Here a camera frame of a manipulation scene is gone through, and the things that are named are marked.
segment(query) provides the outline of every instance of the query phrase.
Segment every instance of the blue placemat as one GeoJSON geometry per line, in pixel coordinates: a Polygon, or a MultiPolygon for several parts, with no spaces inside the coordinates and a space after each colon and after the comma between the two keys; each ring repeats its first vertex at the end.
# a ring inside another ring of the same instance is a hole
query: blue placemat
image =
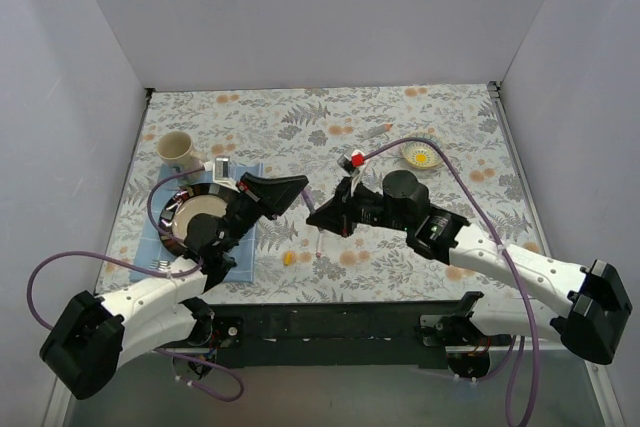
{"type": "MultiPolygon", "coordinates": [[[[262,177],[263,168],[263,164],[254,165],[253,167],[230,164],[230,177],[235,180],[239,180],[245,172],[262,177]]],[[[172,172],[169,167],[163,165],[160,169],[158,180],[164,179],[170,174],[172,174],[172,172]]],[[[203,172],[200,174],[200,178],[193,183],[203,182],[212,182],[211,172],[203,172]]],[[[151,212],[155,219],[159,217],[164,206],[169,202],[171,197],[173,197],[179,188],[178,181],[171,180],[158,189],[151,202],[151,212]]],[[[223,282],[253,282],[253,261],[255,257],[255,250],[256,227],[254,226],[249,230],[249,232],[247,232],[247,235],[240,240],[240,243],[231,250],[230,255],[236,259],[236,263],[238,265],[229,271],[223,282]]],[[[134,264],[140,267],[153,269],[153,267],[150,266],[151,261],[172,261],[175,258],[175,255],[169,253],[167,249],[164,248],[162,242],[160,242],[158,232],[153,228],[149,219],[145,219],[144,228],[142,229],[142,238],[138,244],[134,264]]],[[[137,282],[145,277],[147,276],[133,271],[131,271],[129,275],[129,279],[132,282],[137,282]]]]}

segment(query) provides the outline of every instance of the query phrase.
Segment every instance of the floral tablecloth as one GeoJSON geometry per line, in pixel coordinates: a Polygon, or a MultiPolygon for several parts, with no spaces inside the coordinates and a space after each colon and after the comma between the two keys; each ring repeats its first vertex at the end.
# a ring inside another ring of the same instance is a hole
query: floral tablecloth
{"type": "MultiPolygon", "coordinates": [[[[144,203],[158,178],[158,139],[184,130],[212,158],[264,162],[268,176],[305,174],[316,204],[325,202],[343,172],[336,160],[347,146],[364,152],[414,131],[442,142],[508,242],[539,250],[532,215],[519,176],[484,85],[425,85],[339,89],[154,93],[134,154],[109,254],[131,260],[144,222],[144,203]],[[366,130],[393,123],[388,134],[361,140],[366,130]]],[[[379,189],[385,174],[410,168],[399,148],[369,166],[364,184],[379,189]]],[[[414,170],[434,204],[470,219],[477,215],[446,166],[414,170]]],[[[398,301],[458,299],[466,291],[513,296],[510,287],[455,266],[417,256],[404,234],[359,226],[347,239],[325,233],[323,255],[315,256],[318,232],[305,224],[299,199],[278,220],[262,219],[255,282],[222,284],[203,298],[210,303],[398,301]],[[284,265],[290,253],[292,263],[284,265]]],[[[129,272],[103,266],[98,293],[129,284],[129,272]]]]}

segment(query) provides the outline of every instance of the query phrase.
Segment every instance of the mug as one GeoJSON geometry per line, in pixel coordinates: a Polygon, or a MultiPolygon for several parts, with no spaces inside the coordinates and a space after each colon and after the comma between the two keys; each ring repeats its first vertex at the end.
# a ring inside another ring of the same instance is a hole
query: mug
{"type": "MultiPolygon", "coordinates": [[[[206,160],[205,154],[195,149],[189,134],[178,130],[162,136],[158,141],[156,152],[176,174],[202,167],[202,162],[206,160]]],[[[194,182],[199,175],[197,173],[180,177],[178,181],[180,183],[194,182]]]]}

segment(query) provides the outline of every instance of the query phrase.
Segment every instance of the white wall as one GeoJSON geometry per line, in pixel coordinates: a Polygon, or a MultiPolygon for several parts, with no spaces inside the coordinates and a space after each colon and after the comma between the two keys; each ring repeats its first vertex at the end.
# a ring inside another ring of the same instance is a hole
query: white wall
{"type": "MultiPolygon", "coordinates": [[[[27,277],[61,250],[104,252],[144,90],[95,0],[0,0],[0,423],[40,425],[53,374],[27,277]]],[[[55,321],[96,262],[58,262],[36,285],[55,321]]]]}
{"type": "Polygon", "coordinates": [[[546,0],[505,82],[507,116],[553,253],[615,265],[636,311],[609,369],[640,425],[640,0],[546,0]]]}
{"type": "Polygon", "coordinates": [[[543,0],[97,0],[163,90],[500,80],[543,0]]]}

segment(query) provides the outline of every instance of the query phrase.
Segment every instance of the yellow bowl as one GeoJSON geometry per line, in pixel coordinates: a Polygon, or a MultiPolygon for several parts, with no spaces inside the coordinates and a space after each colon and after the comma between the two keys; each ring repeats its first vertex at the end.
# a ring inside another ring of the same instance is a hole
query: yellow bowl
{"type": "MultiPolygon", "coordinates": [[[[407,137],[427,139],[435,143],[438,147],[441,147],[440,140],[433,134],[414,132],[407,135],[407,137]]],[[[423,142],[407,142],[401,144],[400,151],[407,162],[418,169],[432,169],[442,163],[442,159],[433,147],[423,142]]]]}

